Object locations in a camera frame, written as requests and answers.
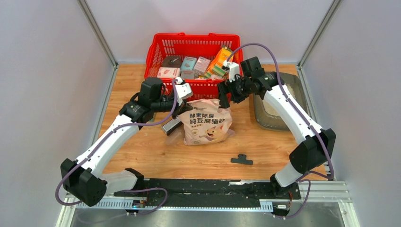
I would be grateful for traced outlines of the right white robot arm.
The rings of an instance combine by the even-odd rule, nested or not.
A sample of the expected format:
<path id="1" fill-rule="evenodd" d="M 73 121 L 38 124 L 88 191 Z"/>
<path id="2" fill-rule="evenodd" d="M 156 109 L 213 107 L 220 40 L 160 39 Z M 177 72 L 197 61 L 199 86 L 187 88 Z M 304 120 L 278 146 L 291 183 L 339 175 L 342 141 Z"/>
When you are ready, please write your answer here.
<path id="1" fill-rule="evenodd" d="M 250 94 L 258 95 L 275 109 L 297 142 L 289 162 L 270 177 L 270 193 L 282 198 L 298 180 L 330 161 L 335 132 L 312 120 L 293 98 L 279 71 L 266 72 L 257 57 L 240 64 L 224 60 L 222 69 L 228 73 L 228 79 L 218 84 L 221 107 L 229 107 L 230 102 L 240 103 Z"/>

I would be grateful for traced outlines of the pink cat litter bag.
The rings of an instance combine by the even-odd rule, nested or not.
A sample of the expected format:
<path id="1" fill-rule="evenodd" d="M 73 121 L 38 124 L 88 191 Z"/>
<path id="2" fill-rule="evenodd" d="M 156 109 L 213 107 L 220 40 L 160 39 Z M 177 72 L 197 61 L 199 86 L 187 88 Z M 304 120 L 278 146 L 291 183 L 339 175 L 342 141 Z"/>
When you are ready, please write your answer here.
<path id="1" fill-rule="evenodd" d="M 230 129 L 230 108 L 221 108 L 218 99 L 199 99 L 187 103 L 192 109 L 178 115 L 183 123 L 187 146 L 219 143 L 235 135 Z"/>

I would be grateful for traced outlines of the clear plastic scoop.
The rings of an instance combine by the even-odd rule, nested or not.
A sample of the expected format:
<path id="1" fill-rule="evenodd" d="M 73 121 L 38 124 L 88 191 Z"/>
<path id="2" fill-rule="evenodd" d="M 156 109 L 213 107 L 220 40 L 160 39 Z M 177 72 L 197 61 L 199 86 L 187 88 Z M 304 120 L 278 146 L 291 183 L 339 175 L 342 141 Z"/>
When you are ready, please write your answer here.
<path id="1" fill-rule="evenodd" d="M 167 146 L 175 146 L 177 144 L 183 143 L 185 137 L 185 132 L 182 127 L 175 129 L 170 135 L 165 139 L 165 144 Z"/>

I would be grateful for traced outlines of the black bag clip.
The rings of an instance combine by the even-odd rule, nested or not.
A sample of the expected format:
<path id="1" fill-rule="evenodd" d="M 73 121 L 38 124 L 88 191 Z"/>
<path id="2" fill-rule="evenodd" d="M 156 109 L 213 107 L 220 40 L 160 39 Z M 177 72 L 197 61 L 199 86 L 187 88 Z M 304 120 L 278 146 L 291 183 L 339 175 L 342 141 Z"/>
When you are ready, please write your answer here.
<path id="1" fill-rule="evenodd" d="M 245 154 L 238 154 L 237 158 L 231 158 L 230 162 L 242 165 L 253 165 L 253 161 L 247 159 L 247 155 Z"/>

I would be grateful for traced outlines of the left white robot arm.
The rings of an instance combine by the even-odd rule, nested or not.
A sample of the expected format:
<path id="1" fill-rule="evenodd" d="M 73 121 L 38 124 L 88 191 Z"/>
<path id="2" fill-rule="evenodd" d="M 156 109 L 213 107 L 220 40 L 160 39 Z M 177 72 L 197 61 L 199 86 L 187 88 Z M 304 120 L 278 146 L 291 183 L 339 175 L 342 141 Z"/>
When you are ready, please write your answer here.
<path id="1" fill-rule="evenodd" d="M 60 196 L 60 189 L 69 192 L 76 202 L 89 207 L 98 204 L 108 194 L 128 191 L 133 196 L 144 192 L 143 176 L 132 168 L 118 173 L 104 174 L 103 170 L 125 142 L 143 127 L 156 126 L 170 117 L 188 111 L 186 101 L 193 95 L 188 82 L 180 77 L 172 80 L 172 89 L 166 92 L 162 79 L 146 78 L 140 91 L 120 109 L 111 126 L 84 153 L 76 159 L 65 159 L 61 166 L 62 179 L 56 186 L 55 198 L 67 206 Z"/>

